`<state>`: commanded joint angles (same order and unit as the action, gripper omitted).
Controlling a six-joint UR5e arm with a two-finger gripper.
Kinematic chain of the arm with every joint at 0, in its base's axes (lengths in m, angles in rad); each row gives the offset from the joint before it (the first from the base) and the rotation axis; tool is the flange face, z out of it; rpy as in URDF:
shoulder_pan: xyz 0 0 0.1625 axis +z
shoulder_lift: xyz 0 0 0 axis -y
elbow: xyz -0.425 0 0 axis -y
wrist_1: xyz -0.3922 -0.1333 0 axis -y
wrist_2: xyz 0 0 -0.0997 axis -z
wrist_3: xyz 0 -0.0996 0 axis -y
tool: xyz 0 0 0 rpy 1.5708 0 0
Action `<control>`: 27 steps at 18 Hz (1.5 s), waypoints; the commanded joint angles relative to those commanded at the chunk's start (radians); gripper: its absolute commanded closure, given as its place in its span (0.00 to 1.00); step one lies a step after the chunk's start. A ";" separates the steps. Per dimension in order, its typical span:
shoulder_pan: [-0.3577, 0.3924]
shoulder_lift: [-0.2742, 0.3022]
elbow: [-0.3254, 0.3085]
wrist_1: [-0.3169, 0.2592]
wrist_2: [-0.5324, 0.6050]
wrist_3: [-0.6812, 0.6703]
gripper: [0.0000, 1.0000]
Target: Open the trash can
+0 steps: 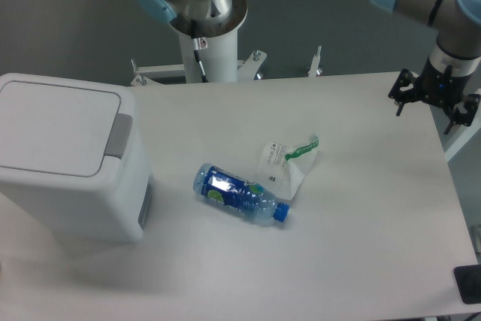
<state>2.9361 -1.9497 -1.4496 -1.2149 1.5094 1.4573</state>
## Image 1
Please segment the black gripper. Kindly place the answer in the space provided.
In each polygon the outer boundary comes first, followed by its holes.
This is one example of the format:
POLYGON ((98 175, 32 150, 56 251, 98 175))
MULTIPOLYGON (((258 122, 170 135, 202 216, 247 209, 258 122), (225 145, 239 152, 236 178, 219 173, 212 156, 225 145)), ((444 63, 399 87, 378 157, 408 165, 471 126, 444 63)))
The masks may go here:
POLYGON ((464 94, 472 74, 455 76, 451 65, 441 68, 442 71, 438 71, 431 61, 427 60, 419 77, 403 68, 390 89, 388 97, 398 107, 395 114, 397 117, 401 115, 405 104, 418 101, 443 108, 444 114, 449 119, 443 133, 448 135, 453 126, 471 126, 480 105, 480 95, 464 94), (461 102, 464 112, 461 112, 457 106, 461 102))

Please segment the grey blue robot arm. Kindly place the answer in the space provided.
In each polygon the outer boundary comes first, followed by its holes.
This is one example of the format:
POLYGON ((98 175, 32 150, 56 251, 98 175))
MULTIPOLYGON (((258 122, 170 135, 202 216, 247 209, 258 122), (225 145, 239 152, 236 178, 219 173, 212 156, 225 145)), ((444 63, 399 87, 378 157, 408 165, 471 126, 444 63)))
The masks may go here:
MULTIPOLYGON (((179 35, 186 79, 226 83, 241 78, 237 31, 247 0, 136 0, 152 18, 179 35)), ((440 108, 451 126, 470 126, 480 96, 464 89, 480 63, 480 0, 370 0, 391 13, 424 23, 437 39, 420 75, 403 70, 389 92, 402 108, 424 102, 440 108)))

